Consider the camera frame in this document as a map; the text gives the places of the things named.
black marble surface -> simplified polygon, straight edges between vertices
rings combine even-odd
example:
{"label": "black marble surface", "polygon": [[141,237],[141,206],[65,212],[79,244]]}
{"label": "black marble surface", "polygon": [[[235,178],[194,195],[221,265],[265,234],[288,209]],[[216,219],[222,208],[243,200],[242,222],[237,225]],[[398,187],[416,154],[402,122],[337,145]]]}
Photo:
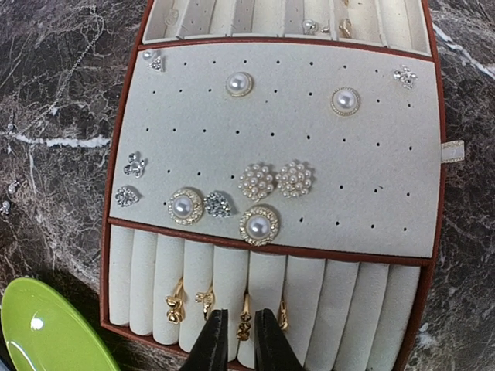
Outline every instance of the black marble surface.
{"label": "black marble surface", "polygon": [[[15,277],[37,277],[88,318],[123,370],[174,370],[181,359],[98,325],[108,153],[145,1],[98,0],[97,15],[81,8],[90,4],[0,1],[0,201],[12,204],[11,214],[0,216],[0,293]],[[466,161],[448,166],[442,251],[407,370],[493,371],[495,2],[431,0],[430,6],[447,137],[466,141]],[[14,180],[19,188],[9,195]]]}

jewelry box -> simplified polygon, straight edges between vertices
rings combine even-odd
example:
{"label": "jewelry box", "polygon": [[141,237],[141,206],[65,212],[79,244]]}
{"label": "jewelry box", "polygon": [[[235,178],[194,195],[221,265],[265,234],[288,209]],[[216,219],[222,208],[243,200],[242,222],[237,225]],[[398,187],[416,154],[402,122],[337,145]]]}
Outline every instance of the jewelry box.
{"label": "jewelry box", "polygon": [[252,369],[248,315],[270,308],[309,371],[403,370],[443,164],[462,158],[426,0],[150,0],[108,167],[101,325],[186,355],[228,309],[230,365]]}

white tab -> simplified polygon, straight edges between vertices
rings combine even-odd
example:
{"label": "white tab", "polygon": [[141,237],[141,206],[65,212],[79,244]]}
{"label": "white tab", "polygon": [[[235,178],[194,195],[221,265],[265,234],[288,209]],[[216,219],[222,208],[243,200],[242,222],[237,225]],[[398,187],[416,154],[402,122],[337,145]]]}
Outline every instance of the white tab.
{"label": "white tab", "polygon": [[442,164],[464,161],[464,141],[449,141],[442,144]]}

green bowl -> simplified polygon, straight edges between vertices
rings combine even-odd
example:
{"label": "green bowl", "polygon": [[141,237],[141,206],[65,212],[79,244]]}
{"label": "green bowl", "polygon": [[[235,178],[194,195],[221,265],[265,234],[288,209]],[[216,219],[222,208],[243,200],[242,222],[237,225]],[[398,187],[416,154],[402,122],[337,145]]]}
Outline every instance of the green bowl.
{"label": "green bowl", "polygon": [[58,292],[18,278],[2,299],[2,330],[17,371],[118,371],[107,347]]}

silver chain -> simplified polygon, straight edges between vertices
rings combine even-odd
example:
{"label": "silver chain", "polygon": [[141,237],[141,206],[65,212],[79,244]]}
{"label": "silver chain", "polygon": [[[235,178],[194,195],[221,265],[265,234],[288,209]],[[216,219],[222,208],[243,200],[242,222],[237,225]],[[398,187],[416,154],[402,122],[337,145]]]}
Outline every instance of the silver chain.
{"label": "silver chain", "polygon": [[32,128],[34,125],[36,125],[39,120],[41,120],[46,115],[48,115],[50,112],[52,112],[52,110],[60,102],[60,99],[62,99],[62,94],[65,91],[67,85],[69,84],[70,79],[72,78],[72,75],[74,74],[76,68],[78,68],[78,66],[80,65],[81,61],[86,56],[86,54],[89,53],[89,51],[91,50],[91,48],[94,47],[94,45],[96,44],[96,42],[98,41],[98,39],[101,37],[101,35],[103,35],[103,32],[105,30],[105,21],[104,21],[104,18],[101,15],[98,15],[96,13],[96,5],[83,5],[83,6],[79,7],[78,9],[79,10],[89,9],[90,15],[93,15],[95,17],[95,20],[96,20],[96,23],[97,23],[97,27],[98,27],[98,32],[93,37],[93,39],[90,41],[90,43],[87,44],[86,49],[84,49],[84,51],[80,54],[79,58],[77,58],[77,60],[74,63],[74,65],[72,65],[72,68],[69,70],[69,73],[67,74],[67,76],[63,80],[62,85],[60,85],[59,90],[56,92],[56,94],[55,94],[55,100],[53,101],[53,103],[51,103],[51,105],[47,109],[45,109],[41,114],[39,114],[38,116],[36,116],[28,124],[28,126],[26,126],[25,128],[23,128],[21,131],[19,131],[16,134],[24,134],[24,133],[26,133],[30,128]]}

